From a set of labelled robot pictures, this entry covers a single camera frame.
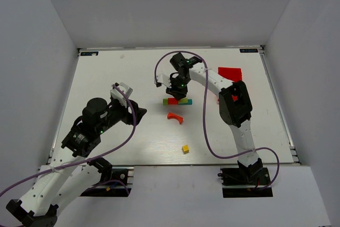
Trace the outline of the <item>orange rectangular block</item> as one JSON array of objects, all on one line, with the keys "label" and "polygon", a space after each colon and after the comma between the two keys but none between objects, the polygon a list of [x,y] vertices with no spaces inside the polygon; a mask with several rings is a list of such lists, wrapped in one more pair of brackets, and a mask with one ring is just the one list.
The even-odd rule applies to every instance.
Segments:
[{"label": "orange rectangular block", "polygon": [[177,105],[179,102],[175,98],[168,98],[167,103],[168,105]]}]

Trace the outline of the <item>teal long block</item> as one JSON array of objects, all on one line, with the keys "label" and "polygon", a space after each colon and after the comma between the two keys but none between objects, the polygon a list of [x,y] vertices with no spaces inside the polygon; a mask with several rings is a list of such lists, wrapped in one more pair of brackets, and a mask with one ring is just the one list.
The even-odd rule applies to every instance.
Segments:
[{"label": "teal long block", "polygon": [[188,103],[187,104],[179,104],[179,105],[192,105],[192,100],[188,99]]}]

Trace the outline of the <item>yellow cube block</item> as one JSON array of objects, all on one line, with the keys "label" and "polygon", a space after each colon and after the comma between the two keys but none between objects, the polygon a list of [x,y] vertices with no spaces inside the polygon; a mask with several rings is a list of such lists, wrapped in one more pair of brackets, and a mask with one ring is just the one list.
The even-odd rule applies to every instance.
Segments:
[{"label": "yellow cube block", "polygon": [[182,152],[183,152],[184,154],[187,154],[187,153],[189,152],[189,146],[188,146],[188,145],[182,146]]}]

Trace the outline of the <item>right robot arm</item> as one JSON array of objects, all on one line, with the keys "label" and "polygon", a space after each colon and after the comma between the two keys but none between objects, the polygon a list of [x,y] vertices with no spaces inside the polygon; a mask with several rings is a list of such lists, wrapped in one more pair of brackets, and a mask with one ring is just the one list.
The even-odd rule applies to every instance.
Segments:
[{"label": "right robot arm", "polygon": [[166,93],[176,100],[187,96],[188,83],[195,81],[205,87],[203,96],[203,134],[208,144],[206,132],[206,98],[210,91],[219,101],[219,115],[230,127],[237,149],[237,164],[241,180],[250,183],[255,173],[262,168],[262,161],[255,151],[250,128],[253,109],[247,87],[243,81],[228,80],[209,69],[198,55],[185,58],[181,51],[174,52],[170,64],[175,72],[169,76],[155,75],[156,86],[165,85]]}]

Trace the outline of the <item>green rectangular block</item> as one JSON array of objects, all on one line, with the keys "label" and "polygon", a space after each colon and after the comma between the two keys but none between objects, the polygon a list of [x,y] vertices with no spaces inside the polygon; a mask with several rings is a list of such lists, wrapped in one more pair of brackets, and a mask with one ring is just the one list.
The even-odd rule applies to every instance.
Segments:
[{"label": "green rectangular block", "polygon": [[187,104],[188,103],[188,99],[187,98],[183,98],[183,99],[180,99],[178,101],[178,104]]}]

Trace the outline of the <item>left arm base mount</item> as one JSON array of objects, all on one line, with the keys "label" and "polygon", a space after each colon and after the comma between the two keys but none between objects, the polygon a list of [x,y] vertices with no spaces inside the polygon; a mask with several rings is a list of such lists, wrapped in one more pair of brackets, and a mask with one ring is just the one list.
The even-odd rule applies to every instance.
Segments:
[{"label": "left arm base mount", "polygon": [[81,197],[127,198],[133,186],[134,167],[112,167],[96,184],[86,189]]}]

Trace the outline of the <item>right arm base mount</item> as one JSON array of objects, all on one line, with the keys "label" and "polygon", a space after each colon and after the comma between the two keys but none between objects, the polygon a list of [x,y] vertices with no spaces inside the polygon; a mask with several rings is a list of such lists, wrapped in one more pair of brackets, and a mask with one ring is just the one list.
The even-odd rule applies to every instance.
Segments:
[{"label": "right arm base mount", "polygon": [[222,182],[223,198],[269,198],[273,197],[269,171],[263,167],[250,179],[240,167],[224,167],[217,174]]}]

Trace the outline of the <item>red plastic bin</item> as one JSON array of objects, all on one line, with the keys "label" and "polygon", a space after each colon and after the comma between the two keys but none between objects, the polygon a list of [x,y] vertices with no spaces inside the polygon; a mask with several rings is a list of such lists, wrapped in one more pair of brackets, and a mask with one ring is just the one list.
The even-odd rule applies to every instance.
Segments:
[{"label": "red plastic bin", "polygon": [[232,83],[242,81],[241,68],[218,67],[218,74]]}]

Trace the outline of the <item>red arch block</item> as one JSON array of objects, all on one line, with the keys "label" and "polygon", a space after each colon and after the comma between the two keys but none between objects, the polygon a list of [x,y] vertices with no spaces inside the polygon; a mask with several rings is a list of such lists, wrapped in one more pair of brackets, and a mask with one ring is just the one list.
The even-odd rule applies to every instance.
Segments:
[{"label": "red arch block", "polygon": [[177,120],[179,122],[179,124],[183,124],[183,121],[184,121],[184,118],[177,115],[177,114],[174,114],[172,112],[169,112],[168,115],[167,115],[167,119],[168,120],[171,120],[171,119],[174,119],[174,120]]}]

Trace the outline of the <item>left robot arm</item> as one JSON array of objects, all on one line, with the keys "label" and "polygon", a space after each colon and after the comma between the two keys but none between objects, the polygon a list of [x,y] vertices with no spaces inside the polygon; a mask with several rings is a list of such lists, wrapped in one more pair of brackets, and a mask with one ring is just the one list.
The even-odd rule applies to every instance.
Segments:
[{"label": "left robot arm", "polygon": [[74,121],[61,147],[54,154],[50,169],[21,198],[12,199],[6,209],[23,226],[54,226],[61,212],[98,182],[106,182],[112,165],[103,157],[90,160],[76,176],[73,171],[83,164],[101,142],[100,136],[118,122],[136,126],[146,114],[134,101],[102,98],[88,101],[82,114]]}]

